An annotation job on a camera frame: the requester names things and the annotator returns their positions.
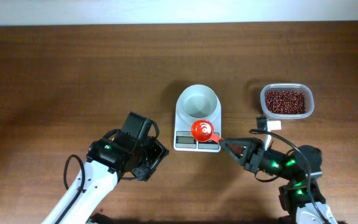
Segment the orange measuring scoop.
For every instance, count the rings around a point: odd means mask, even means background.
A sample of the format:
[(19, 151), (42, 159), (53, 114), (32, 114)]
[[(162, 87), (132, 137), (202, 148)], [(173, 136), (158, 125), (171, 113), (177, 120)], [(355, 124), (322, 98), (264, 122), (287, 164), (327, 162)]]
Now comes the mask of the orange measuring scoop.
[(199, 142), (212, 141), (219, 144), (223, 140), (222, 137), (215, 134), (213, 124), (205, 119), (195, 121), (191, 126), (191, 133), (194, 139)]

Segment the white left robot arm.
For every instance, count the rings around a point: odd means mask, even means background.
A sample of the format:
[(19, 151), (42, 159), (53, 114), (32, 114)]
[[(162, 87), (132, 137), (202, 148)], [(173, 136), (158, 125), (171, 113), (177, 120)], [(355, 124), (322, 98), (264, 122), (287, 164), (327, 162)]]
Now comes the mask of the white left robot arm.
[(91, 143), (82, 161), (76, 154), (80, 171), (72, 184), (65, 184), (66, 192), (45, 218), (44, 223), (109, 223), (111, 219), (94, 214), (99, 203), (116, 185), (126, 179), (148, 181), (168, 149), (150, 136), (151, 128), (158, 129), (155, 121), (131, 112), (121, 129), (108, 131)]

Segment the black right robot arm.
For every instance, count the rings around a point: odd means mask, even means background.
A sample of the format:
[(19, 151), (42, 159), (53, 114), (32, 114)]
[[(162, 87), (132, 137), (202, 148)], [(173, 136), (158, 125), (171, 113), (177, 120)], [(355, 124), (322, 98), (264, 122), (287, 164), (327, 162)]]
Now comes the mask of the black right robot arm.
[(337, 222), (318, 186), (322, 176), (318, 148), (304, 145), (284, 154), (266, 149), (257, 138), (222, 139), (219, 144), (244, 170), (288, 181), (279, 187), (280, 205), (288, 212), (278, 219), (280, 223)]

